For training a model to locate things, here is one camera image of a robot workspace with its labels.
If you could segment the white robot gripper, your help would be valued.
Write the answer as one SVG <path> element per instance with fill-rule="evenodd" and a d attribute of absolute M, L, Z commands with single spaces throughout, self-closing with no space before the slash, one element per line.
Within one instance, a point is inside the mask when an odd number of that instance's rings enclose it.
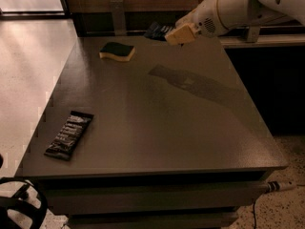
<path fill-rule="evenodd" d="M 223 25 L 218 13 L 219 0 L 203 0 L 193 11 L 175 22 L 176 28 L 165 35 L 166 41 L 174 45 L 193 42 L 201 34 L 216 37 L 229 30 Z"/>

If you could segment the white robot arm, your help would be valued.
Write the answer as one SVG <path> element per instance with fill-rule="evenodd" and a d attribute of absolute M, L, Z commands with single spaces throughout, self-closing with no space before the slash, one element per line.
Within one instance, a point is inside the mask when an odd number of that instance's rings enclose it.
<path fill-rule="evenodd" d="M 305 0 L 203 0 L 165 35 L 170 45 L 216 37 L 239 26 L 262 26 L 281 20 L 305 25 Z"/>

